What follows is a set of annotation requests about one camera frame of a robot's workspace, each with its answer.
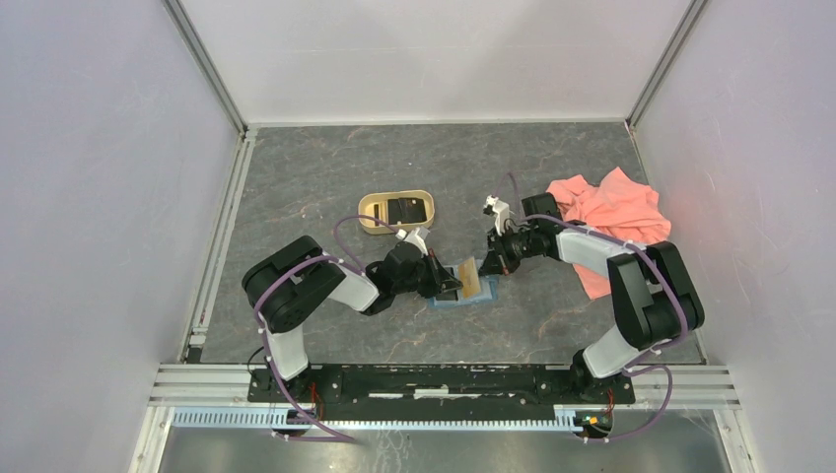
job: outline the cable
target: cable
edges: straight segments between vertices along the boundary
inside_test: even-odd
[[[299,402],[293,398],[291,393],[288,391],[287,386],[285,385],[284,381],[282,380],[282,376],[279,374],[279,367],[276,365],[276,359],[273,357],[273,353],[270,351],[270,344],[268,343],[268,331],[267,331],[267,321],[264,320],[264,316],[261,315],[261,308],[264,306],[264,303],[273,292],[276,291],[282,284],[284,284],[290,277],[303,269],[311,266],[312,264],[317,264],[319,262],[329,262],[329,263],[337,263],[337,264],[344,264],[342,260],[335,256],[331,255],[321,255],[316,256],[310,259],[306,259],[305,261],[297,264],[293,268],[290,269],[287,273],[283,274],[279,279],[276,280],[266,291],[264,294],[258,298],[256,301],[255,306],[253,308],[253,312],[255,314],[255,322],[258,324],[258,333],[261,335],[261,342],[264,345],[264,352],[267,355],[267,365],[270,366],[270,370],[273,372],[273,377],[276,378],[276,383],[279,385],[279,390],[288,400],[288,402],[296,409],[296,412],[303,417],[305,420],[310,422],[312,425],[319,427],[324,432],[331,434],[333,437],[290,437],[284,436],[285,440],[295,440],[295,441],[341,441],[341,442],[354,442],[355,439],[345,434],[339,433],[332,428],[326,426],[322,422],[315,419],[311,414],[309,414],[302,406],[299,405]]]
[[[252,352],[252,355],[250,355],[249,359],[246,361],[246,370],[249,372],[250,376],[255,376],[255,374],[252,373],[252,368],[249,367],[249,364],[252,363],[252,359],[255,358],[255,355],[258,355],[263,350],[264,350],[264,346],[261,345],[254,352]]]
[[[350,249],[348,249],[348,246],[346,246],[345,242],[343,242],[342,238],[340,238],[340,236],[339,236],[339,226],[342,225],[343,222],[346,222],[348,220],[353,220],[353,219],[371,220],[373,222],[381,224],[384,227],[392,230],[396,234],[397,234],[397,229],[395,227],[393,227],[392,225],[384,222],[383,220],[376,219],[375,217],[372,217],[372,216],[369,216],[369,215],[360,215],[360,214],[350,215],[348,217],[345,217],[345,218],[341,219],[339,222],[337,222],[337,224],[334,226],[334,230],[333,230],[334,239],[337,241],[337,244],[339,245],[339,247],[342,248],[343,251],[345,251],[345,254],[347,254],[349,258],[351,258],[355,263],[357,263],[358,266],[360,266],[360,272],[358,272],[357,274],[362,274],[362,272],[366,270],[366,265],[363,264],[363,261],[360,261],[360,258],[358,258]]]
[[[514,205],[517,207],[517,215],[522,217],[523,201],[520,200],[520,189],[517,187],[517,179],[514,177],[513,171],[509,170],[508,172],[502,174],[502,177],[499,178],[496,187],[494,187],[494,192],[491,194],[491,197],[499,198],[499,188],[502,187],[502,183],[505,182],[506,177],[511,180],[511,187],[514,189]]]
[[[649,367],[642,368],[641,370],[638,370],[638,371],[625,372],[624,375],[629,376],[629,377],[635,377],[635,376],[638,376],[640,374],[644,374],[646,372],[650,372],[650,371],[653,371],[653,370],[664,370],[664,372],[667,374],[667,392],[664,394],[664,400],[662,401],[662,406],[659,407],[659,410],[656,411],[656,414],[654,414],[654,416],[651,418],[651,420],[648,421],[648,423],[645,424],[644,426],[636,429],[635,431],[630,431],[626,434],[619,434],[615,437],[608,437],[606,439],[585,438],[585,439],[582,439],[584,441],[584,443],[588,443],[588,442],[609,443],[609,442],[615,441],[615,440],[629,439],[630,437],[637,436],[638,434],[643,433],[644,431],[651,428],[652,426],[654,426],[656,424],[656,422],[659,421],[659,419],[662,417],[662,414],[664,414],[664,411],[667,409],[667,404],[670,403],[670,395],[673,393],[673,373],[670,372],[670,369],[668,367],[666,367],[665,365],[651,365]]]

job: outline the tan container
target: tan container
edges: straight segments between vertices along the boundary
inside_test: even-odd
[[[386,202],[389,199],[422,199],[424,201],[424,210],[427,213],[427,221],[426,222],[418,222],[415,224],[392,224],[393,227],[399,230],[406,230],[409,232],[410,230],[417,228],[417,227],[427,227],[429,228],[433,225],[433,220],[436,218],[436,204],[433,201],[433,196],[430,195],[429,192],[426,190],[403,190],[401,192],[379,192],[376,194],[369,194],[362,199],[360,199],[360,205],[357,206],[357,211],[361,215],[368,215],[370,217],[375,216],[375,204],[380,206],[378,217],[379,219],[386,222]],[[360,226],[367,234],[372,235],[384,235],[384,234],[391,234],[392,231],[383,225],[376,227],[375,222],[366,219],[360,219]]]

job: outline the aluminum frame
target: aluminum frame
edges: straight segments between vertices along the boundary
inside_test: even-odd
[[[657,62],[653,73],[651,73],[648,83],[645,84],[645,88],[639,94],[639,99],[633,105],[633,109],[630,110],[630,114],[627,116],[628,126],[635,127],[642,119],[642,115],[647,111],[648,105],[659,90],[665,76],[667,76],[667,71],[670,70],[670,66],[679,55],[682,45],[693,31],[694,25],[700,19],[708,2],[709,0],[691,0],[691,3],[688,4],[688,8],[685,9],[685,14],[682,15],[679,25],[676,26],[676,30],[673,31],[673,35],[670,37],[667,46],[662,52],[662,57],[659,58],[659,62]]]
[[[720,429],[732,473],[758,471],[748,441],[748,425],[741,411],[729,370],[723,366],[668,366],[673,373],[674,389],[668,409],[713,411]],[[246,365],[160,365],[152,388],[145,421],[133,455],[131,473],[154,473],[159,470],[169,431],[178,412],[194,408],[236,408],[243,415],[286,412],[288,403],[252,403],[246,400],[250,375]],[[553,366],[564,370],[566,366]],[[667,377],[661,372],[648,372],[633,378],[636,403],[617,405],[618,410],[653,410],[666,391]],[[311,407],[301,403],[303,408]],[[603,405],[555,405],[556,416],[572,410],[597,410]],[[471,426],[449,426],[438,423],[400,423],[407,430],[459,431],[530,431],[561,430],[559,426],[537,426],[528,423],[474,423]],[[227,428],[251,428],[246,423],[226,425]],[[348,422],[337,428],[392,429],[387,423]]]
[[[186,359],[189,350],[202,349],[206,342],[206,332],[215,307],[215,298],[218,296],[218,286],[221,284],[221,275],[227,261],[227,251],[230,249],[230,239],[241,204],[241,196],[244,193],[246,174],[257,135],[257,128],[247,131],[236,152],[230,178],[224,190],[215,232],[209,245],[203,276],[191,305],[191,323],[184,336],[181,361]]]
[[[194,62],[197,63],[197,67],[200,68],[200,72],[203,73],[203,77],[206,79],[206,82],[212,89],[212,93],[221,104],[221,108],[224,110],[227,118],[229,118],[230,123],[232,123],[239,133],[246,133],[246,122],[239,112],[235,101],[233,101],[230,91],[227,90],[227,86],[224,85],[224,81],[221,79],[221,75],[218,73],[215,63],[213,63],[212,58],[209,57],[209,53],[206,51],[206,46],[204,46],[203,41],[200,40],[200,35],[197,34],[194,24],[188,18],[188,14],[186,13],[182,3],[180,0],[162,1],[166,10],[169,11],[169,15],[172,17],[172,22],[174,22],[174,25],[177,27],[185,45],[188,47],[189,52],[191,52]]]

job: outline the metal bar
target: metal bar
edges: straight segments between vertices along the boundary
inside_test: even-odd
[[[174,427],[221,429],[307,430],[311,426],[289,421],[293,409],[284,407],[178,407]],[[575,427],[574,410],[555,409],[553,420],[515,421],[325,421],[342,430],[400,431],[519,431],[580,432]]]
[[[195,302],[192,306],[190,330],[184,336],[184,354],[188,347],[200,347],[206,341],[205,335],[209,326],[209,319],[212,317],[218,286],[221,284],[221,274],[224,270],[227,251],[230,248],[230,238],[235,227],[235,218],[238,214],[241,196],[244,193],[246,173],[249,170],[249,161],[252,158],[257,134],[258,129],[251,129],[246,132],[233,162],[215,225],[215,232],[212,235],[209,255],[203,269],[203,277],[200,280]]]
[[[172,407],[149,407],[136,441],[129,473],[157,473],[174,418]]]
[[[732,473],[755,473],[758,471],[752,455],[748,437],[748,425],[742,411],[717,410],[714,412],[720,438]]]
[[[737,410],[740,403],[726,367],[668,366],[673,373],[669,409]],[[565,366],[553,366],[562,369]],[[250,403],[249,373],[244,365],[161,365],[149,405],[154,406],[282,406]],[[633,378],[636,403],[617,409],[648,410],[659,406],[667,391],[667,376],[647,372]],[[605,406],[560,405],[562,409],[590,410]]]
[[[197,62],[197,66],[203,73],[203,77],[206,78],[206,82],[209,83],[209,87],[221,104],[221,108],[224,109],[224,113],[227,114],[230,123],[232,123],[239,133],[246,133],[246,122],[241,116],[238,107],[235,105],[235,101],[233,101],[229,90],[224,85],[220,74],[218,74],[218,69],[209,57],[209,53],[206,52],[206,47],[203,45],[203,41],[200,40],[194,24],[189,20],[182,3],[180,0],[163,0],[163,5],[169,11],[174,25],[177,26],[177,30],[180,32],[189,52],[194,57],[194,61]]]
[[[659,86],[662,84],[668,70],[670,70],[670,65],[673,64],[673,61],[676,59],[676,56],[682,48],[682,44],[691,34],[694,25],[697,23],[697,20],[699,20],[705,6],[708,4],[708,1],[709,0],[691,0],[691,3],[688,4],[688,8],[685,9],[685,14],[682,16],[682,19],[679,21],[679,25],[676,26],[676,30],[673,31],[673,35],[667,42],[667,46],[662,53],[662,57],[659,58],[648,83],[645,84],[645,88],[639,94],[639,99],[636,101],[636,104],[633,105],[630,115],[627,116],[627,123],[631,127],[635,127],[642,119],[642,115],[647,110],[648,105],[659,89]]]

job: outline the floor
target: floor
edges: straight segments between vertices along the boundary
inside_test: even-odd
[[[258,131],[201,361],[244,362],[258,347],[241,289],[249,267],[301,235],[341,254],[331,228],[357,213],[372,192],[425,189],[437,218],[428,244],[443,263],[486,251],[492,225],[482,214],[499,176],[512,169],[526,197],[553,179],[582,174],[597,184],[621,167],[646,182],[620,123],[526,123],[268,128]],[[501,196],[511,200],[512,191]],[[365,263],[382,258],[393,236],[341,230]],[[491,304],[427,308],[417,296],[367,317],[326,301],[305,323],[312,363],[554,363],[613,324],[609,297],[591,302],[570,265],[531,258],[503,277]],[[700,363],[695,337],[662,354]]]
[[[617,411],[615,434],[647,413]],[[711,411],[668,411],[634,439],[583,446],[564,433],[355,431],[360,442],[284,443],[250,429],[169,434],[161,472],[730,472]]]

